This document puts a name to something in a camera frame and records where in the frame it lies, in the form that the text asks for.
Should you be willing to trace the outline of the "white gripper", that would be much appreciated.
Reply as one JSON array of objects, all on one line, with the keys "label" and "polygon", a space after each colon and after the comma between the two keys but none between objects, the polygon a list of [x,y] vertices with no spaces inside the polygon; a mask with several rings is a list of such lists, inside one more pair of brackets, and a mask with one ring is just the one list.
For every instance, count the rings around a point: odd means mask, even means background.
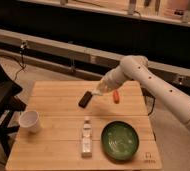
[{"label": "white gripper", "polygon": [[126,81],[126,76],[121,71],[109,71],[101,81],[103,92],[111,92],[118,89]]}]

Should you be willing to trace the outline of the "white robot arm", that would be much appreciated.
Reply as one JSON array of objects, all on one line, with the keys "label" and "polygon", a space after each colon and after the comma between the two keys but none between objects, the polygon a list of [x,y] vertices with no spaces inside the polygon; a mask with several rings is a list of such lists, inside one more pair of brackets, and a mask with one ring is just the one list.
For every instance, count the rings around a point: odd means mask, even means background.
[{"label": "white robot arm", "polygon": [[144,56],[124,56],[120,64],[101,79],[103,92],[117,89],[130,79],[138,81],[159,99],[190,131],[190,96],[154,75],[148,69],[148,59]]}]

